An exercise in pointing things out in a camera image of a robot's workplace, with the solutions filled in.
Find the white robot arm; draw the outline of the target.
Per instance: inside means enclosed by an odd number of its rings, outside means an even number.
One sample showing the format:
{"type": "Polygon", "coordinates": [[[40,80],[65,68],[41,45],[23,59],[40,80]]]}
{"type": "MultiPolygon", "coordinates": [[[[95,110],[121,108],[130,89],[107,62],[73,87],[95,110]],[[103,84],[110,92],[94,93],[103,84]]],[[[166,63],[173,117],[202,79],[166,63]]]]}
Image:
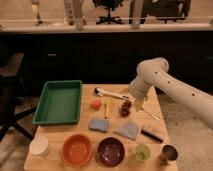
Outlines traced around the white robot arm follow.
{"type": "Polygon", "coordinates": [[[169,63],[162,57],[140,62],[136,68],[137,75],[129,84],[129,92],[141,101],[155,86],[213,130],[213,96],[175,79],[168,70],[169,63]]]}

